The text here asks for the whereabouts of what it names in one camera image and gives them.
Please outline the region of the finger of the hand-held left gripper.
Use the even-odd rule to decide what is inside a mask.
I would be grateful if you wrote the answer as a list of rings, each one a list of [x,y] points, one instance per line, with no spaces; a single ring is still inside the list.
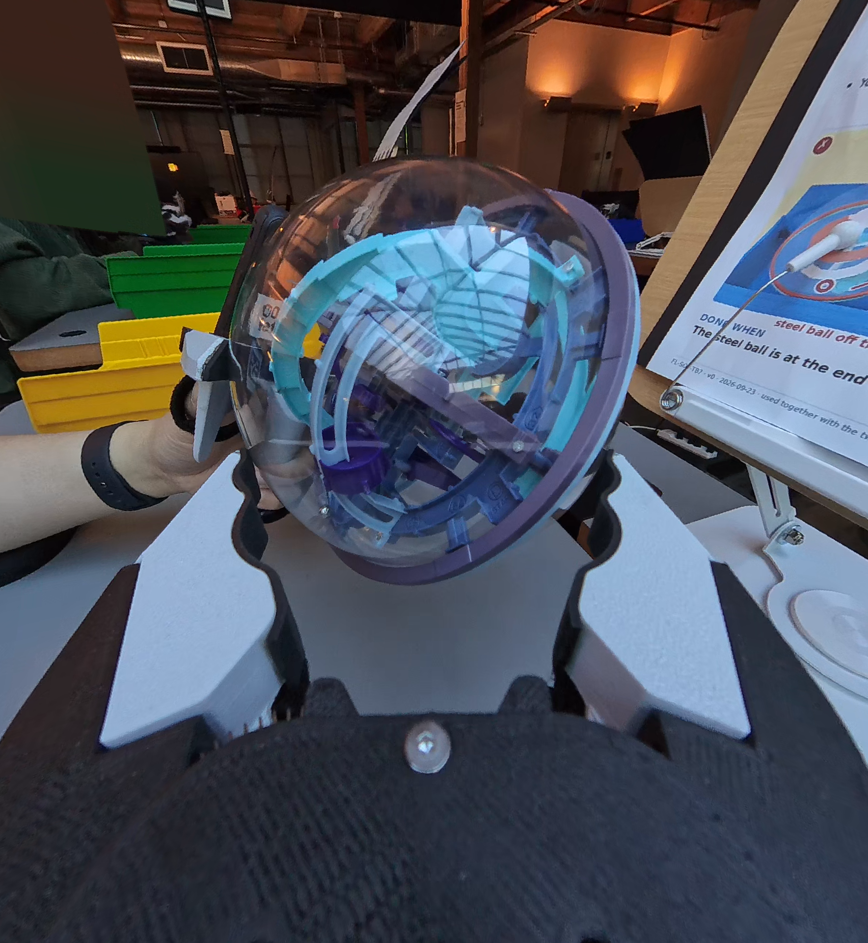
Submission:
[[[310,473],[310,427],[279,428],[275,436],[248,447],[261,473]]]

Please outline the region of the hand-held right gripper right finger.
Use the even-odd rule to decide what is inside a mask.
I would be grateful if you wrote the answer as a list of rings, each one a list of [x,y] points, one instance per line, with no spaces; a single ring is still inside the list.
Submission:
[[[558,708],[635,735],[653,711],[751,731],[710,556],[620,454],[592,480],[591,563],[554,646]]]

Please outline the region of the clear plastic maze ball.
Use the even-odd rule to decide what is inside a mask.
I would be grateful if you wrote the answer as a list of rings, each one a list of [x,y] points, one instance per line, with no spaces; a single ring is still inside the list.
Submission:
[[[229,347],[248,447],[310,427],[310,473],[261,473],[355,572],[474,570],[587,486],[621,412],[640,294],[608,220],[475,160],[374,162],[285,218]]]

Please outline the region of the person's left forearm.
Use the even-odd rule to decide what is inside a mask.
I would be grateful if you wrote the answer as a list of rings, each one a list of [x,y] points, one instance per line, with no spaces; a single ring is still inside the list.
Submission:
[[[81,468],[83,432],[0,436],[0,553],[110,514]]]

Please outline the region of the person's left hand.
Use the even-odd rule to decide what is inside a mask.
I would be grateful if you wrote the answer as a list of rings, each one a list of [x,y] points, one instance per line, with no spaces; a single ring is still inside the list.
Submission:
[[[193,458],[193,435],[184,426],[194,420],[195,383],[184,378],[174,391],[169,412],[161,418],[122,425],[110,439],[110,462],[136,492],[152,498],[193,494],[230,453],[240,438],[216,442],[207,459]]]

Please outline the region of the green plastic bin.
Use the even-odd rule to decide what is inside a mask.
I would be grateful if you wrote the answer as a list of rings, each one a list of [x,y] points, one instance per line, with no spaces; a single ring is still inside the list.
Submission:
[[[219,312],[250,231],[248,224],[203,225],[191,242],[107,256],[111,296],[139,319]]]

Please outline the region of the light panel on stand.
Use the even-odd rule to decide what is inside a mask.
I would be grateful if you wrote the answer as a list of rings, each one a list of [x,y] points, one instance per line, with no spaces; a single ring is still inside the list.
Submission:
[[[234,124],[234,114],[228,97],[228,89],[224,80],[221,64],[217,52],[216,37],[212,25],[212,18],[205,1],[164,1],[165,6],[170,10],[181,14],[197,16],[202,24],[205,45],[207,48],[209,61],[212,68],[212,75],[215,81],[216,90],[219,98],[220,111],[224,120],[224,130],[227,132],[225,141],[229,146],[226,157],[230,159],[235,179],[238,184],[240,194],[240,206],[244,210],[244,215],[251,221],[256,210],[254,208],[254,198],[252,195],[249,181],[244,167],[244,159],[240,147],[240,142]]]

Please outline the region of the black wrist watch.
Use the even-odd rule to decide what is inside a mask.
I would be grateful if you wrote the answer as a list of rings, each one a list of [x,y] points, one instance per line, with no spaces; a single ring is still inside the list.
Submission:
[[[110,458],[114,433],[128,420],[95,429],[81,446],[81,471],[94,494],[111,510],[135,512],[154,507],[166,497],[151,497],[140,492],[116,470]]]

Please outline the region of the white round stand base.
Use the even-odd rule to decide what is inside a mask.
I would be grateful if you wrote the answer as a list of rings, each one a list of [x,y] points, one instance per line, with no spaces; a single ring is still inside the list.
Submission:
[[[774,578],[764,609],[807,666],[868,701],[868,560],[800,521],[787,485],[747,470]]]

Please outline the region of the yellow plastic bin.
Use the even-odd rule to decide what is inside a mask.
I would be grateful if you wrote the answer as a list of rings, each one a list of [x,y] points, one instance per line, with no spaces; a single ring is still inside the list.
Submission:
[[[183,377],[182,331],[212,333],[218,318],[209,312],[99,324],[98,369],[18,380],[32,427],[50,434],[161,417]]]

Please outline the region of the white hanging paper strip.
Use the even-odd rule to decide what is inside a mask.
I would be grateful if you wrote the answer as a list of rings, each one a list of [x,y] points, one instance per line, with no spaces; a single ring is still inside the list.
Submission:
[[[380,144],[372,157],[373,162],[391,159],[395,156],[398,140],[406,130],[412,116],[422,106],[424,101],[428,99],[428,96],[438,84],[440,84],[441,80],[449,71],[455,65],[462,62],[461,54],[466,51],[467,45],[468,42],[466,40],[461,41],[460,45],[450,55],[428,73],[421,86],[413,94],[407,104],[404,105],[401,111],[398,112],[392,124],[389,125],[389,128],[381,137]]]

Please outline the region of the grey topped wooden table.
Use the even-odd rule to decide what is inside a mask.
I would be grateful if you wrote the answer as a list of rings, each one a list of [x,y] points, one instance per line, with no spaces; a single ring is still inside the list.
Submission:
[[[12,344],[8,352],[26,374],[97,369],[102,365],[99,324],[133,318],[131,310],[116,304],[67,312]]]

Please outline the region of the instruction sheet on stand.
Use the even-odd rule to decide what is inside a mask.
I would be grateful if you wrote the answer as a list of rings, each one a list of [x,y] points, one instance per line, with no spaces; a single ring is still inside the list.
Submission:
[[[764,446],[757,457],[747,453],[740,440],[720,439],[684,420],[678,411],[664,413],[658,401],[670,382],[646,368],[672,319],[747,217],[792,140],[801,110],[808,107],[814,96],[813,91],[793,91],[807,61],[818,48],[833,61],[865,7],[866,2],[859,1],[760,4],[734,83],[724,134],[676,226],[667,253],[641,295],[643,343],[629,395],[641,407],[668,418],[687,433],[757,467],[868,531],[865,512],[822,494],[796,473],[776,470],[770,464],[772,445]]]

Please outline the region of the black flat panel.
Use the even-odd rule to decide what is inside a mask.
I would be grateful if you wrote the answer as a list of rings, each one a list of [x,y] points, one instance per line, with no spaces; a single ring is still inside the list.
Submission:
[[[711,160],[705,112],[699,105],[631,122],[622,135],[645,181],[700,177]]]

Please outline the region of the wall vent grille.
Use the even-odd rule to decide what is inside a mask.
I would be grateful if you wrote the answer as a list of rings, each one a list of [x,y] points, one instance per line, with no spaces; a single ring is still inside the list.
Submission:
[[[157,41],[163,71],[170,75],[211,76],[214,73],[207,46]]]

